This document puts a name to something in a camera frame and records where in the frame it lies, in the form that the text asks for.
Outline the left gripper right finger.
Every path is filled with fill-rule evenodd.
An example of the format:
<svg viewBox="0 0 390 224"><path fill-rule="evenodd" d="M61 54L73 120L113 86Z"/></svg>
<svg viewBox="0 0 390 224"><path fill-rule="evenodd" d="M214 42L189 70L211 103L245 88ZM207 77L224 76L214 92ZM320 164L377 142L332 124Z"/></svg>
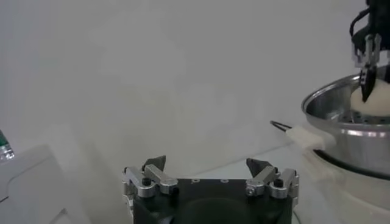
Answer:
<svg viewBox="0 0 390 224"><path fill-rule="evenodd" d="M267 161L253 158L246 159L246 165L252 178L246 180L246 195L257 197L263 195L266 190L270 196L276 199L291 197L297 200L299 197L299 174L294 169L279 169Z"/></svg>

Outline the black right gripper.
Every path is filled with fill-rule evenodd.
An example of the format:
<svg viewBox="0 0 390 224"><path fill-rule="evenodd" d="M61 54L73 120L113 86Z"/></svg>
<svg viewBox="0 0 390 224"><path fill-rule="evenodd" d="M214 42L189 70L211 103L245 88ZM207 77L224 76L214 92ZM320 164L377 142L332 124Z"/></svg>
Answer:
<svg viewBox="0 0 390 224"><path fill-rule="evenodd" d="M349 34L352 59L360 68L359 85L364 103L371 95L377 77L380 51L386 51L386 63L379 68L380 79L389 83L389 0L365 0L366 8L352 20ZM367 24L355 31L355 24L368 16Z"/></svg>

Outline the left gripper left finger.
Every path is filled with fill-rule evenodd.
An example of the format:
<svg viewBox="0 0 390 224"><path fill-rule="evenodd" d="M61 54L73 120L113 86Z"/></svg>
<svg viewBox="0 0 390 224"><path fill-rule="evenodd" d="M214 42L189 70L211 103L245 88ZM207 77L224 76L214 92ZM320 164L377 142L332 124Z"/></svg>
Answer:
<svg viewBox="0 0 390 224"><path fill-rule="evenodd" d="M166 156L149 158L139 169L125 167L122 172L123 195L151 198L161 193L174 195L179 191L179 181L164 173Z"/></svg>

